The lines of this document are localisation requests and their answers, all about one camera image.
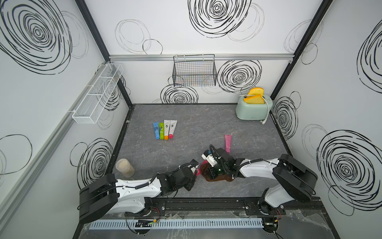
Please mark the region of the crimson pink toothpaste tube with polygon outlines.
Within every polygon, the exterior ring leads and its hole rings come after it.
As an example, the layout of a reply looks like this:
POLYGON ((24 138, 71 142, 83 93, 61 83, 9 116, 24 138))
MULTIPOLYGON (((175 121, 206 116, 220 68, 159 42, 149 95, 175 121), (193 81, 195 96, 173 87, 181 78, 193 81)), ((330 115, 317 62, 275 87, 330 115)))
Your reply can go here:
POLYGON ((208 161, 207 160, 205 160, 205 161, 203 161, 200 165, 199 165, 199 167, 198 167, 198 169, 197 169, 197 176, 199 176, 199 175, 201 175, 202 173, 204 173, 206 170, 207 170, 207 168, 209 167, 209 163, 208 163, 208 161))

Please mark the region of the brown cloth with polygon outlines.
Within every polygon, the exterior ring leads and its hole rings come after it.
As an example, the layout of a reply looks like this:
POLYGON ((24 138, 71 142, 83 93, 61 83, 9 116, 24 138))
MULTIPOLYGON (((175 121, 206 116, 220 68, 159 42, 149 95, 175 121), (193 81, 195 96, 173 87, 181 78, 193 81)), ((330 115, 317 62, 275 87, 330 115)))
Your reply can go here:
POLYGON ((207 170, 201 175, 208 182, 215 182, 215 181, 232 182, 233 181, 232 176, 227 175, 227 173, 221 168, 219 164, 217 164, 215 167, 211 167, 209 165, 207 170))

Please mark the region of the magenta toothpaste tube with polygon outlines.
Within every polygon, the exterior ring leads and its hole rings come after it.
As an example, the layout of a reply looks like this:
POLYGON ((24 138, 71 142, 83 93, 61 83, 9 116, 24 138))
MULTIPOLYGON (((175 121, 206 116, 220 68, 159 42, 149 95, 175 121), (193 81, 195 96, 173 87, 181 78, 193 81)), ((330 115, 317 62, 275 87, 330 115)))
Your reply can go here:
POLYGON ((232 140, 232 136, 226 134, 226 135, 225 135, 225 151, 226 151, 227 153, 230 153, 230 152, 231 152, 231 140, 232 140))

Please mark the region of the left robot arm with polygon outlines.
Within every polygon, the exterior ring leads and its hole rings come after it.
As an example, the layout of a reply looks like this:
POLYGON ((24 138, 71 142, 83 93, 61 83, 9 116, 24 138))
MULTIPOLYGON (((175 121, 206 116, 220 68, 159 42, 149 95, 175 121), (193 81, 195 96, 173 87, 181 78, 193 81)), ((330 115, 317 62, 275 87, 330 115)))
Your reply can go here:
POLYGON ((199 163, 192 160, 176 170, 156 173, 150 179, 123 180, 106 174, 80 190, 79 222, 90 223, 106 214, 137 214, 148 208, 149 198, 165 197, 179 189, 190 191, 197 177, 199 163))

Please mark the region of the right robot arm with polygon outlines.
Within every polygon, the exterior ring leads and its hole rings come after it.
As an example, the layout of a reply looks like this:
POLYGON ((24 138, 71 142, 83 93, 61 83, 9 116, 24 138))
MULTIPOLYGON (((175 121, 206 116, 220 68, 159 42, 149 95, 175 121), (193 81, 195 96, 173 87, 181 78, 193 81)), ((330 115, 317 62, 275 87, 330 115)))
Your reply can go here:
POLYGON ((228 181, 236 178, 262 177, 278 181, 278 185, 266 188, 257 205, 260 212, 270 215, 278 213, 279 207, 287 202, 309 202, 315 195, 318 179, 316 173, 293 158, 282 154, 275 159, 235 159, 223 149, 214 148, 202 154, 201 175, 209 182, 228 181))

